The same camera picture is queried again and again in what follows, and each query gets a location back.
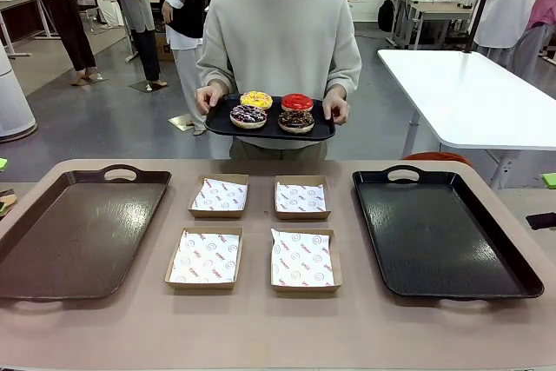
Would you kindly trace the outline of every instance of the pink garment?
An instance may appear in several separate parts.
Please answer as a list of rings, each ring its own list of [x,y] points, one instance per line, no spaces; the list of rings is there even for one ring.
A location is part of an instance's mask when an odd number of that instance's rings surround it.
[[[545,23],[547,25],[556,24],[556,0],[536,0],[531,11],[531,17],[527,24],[530,30],[536,23]]]

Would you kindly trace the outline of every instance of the gray sweatshirt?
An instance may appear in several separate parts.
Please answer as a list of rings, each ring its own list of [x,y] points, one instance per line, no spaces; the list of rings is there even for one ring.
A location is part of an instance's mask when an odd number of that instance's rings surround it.
[[[347,0],[212,0],[198,65],[203,85],[322,100],[335,84],[348,96],[357,89],[361,56]],[[314,143],[241,139],[268,149]]]

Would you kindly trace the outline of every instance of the hand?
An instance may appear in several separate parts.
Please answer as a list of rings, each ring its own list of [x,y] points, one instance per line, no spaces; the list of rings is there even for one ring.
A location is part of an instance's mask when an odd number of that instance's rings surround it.
[[[224,92],[219,83],[211,83],[208,87],[201,87],[197,90],[195,98],[197,100],[197,108],[199,108],[201,115],[207,115],[210,108],[214,108],[223,96]]]
[[[346,102],[346,91],[341,86],[334,86],[322,101],[322,109],[324,110],[324,118],[328,121],[334,118],[336,125],[343,125],[348,121],[350,106]]]
[[[170,6],[170,3],[164,2],[162,5],[162,16],[164,23],[171,23],[174,20],[174,8]]]

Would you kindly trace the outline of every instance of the black bag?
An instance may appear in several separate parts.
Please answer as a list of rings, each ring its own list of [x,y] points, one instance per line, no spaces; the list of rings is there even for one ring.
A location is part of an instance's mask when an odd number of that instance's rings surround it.
[[[391,0],[385,0],[379,9],[379,28],[385,32],[392,31],[394,23],[394,4]]]

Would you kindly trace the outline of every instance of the yellow frosted donut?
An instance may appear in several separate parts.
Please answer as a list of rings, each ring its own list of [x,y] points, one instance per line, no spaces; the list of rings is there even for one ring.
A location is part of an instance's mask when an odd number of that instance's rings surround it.
[[[272,97],[261,91],[249,91],[242,94],[240,102],[242,104],[257,106],[263,110],[268,110],[270,106],[272,106]]]

